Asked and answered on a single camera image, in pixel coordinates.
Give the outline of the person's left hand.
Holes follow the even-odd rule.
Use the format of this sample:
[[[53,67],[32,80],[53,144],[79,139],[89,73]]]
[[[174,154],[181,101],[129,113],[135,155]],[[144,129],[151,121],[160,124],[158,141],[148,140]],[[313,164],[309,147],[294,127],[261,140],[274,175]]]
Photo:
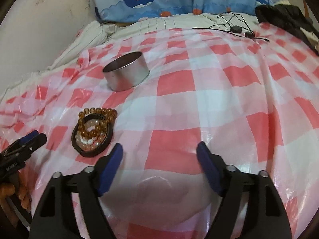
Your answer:
[[[25,209],[27,212],[30,212],[31,210],[31,199],[25,186],[24,178],[22,177],[20,172],[18,172],[18,183],[18,190],[16,190],[13,184],[1,184],[1,208],[3,209],[6,217],[9,219],[14,228],[17,227],[19,218],[15,214],[13,209],[9,206],[7,197],[16,195],[20,200],[22,208]]]

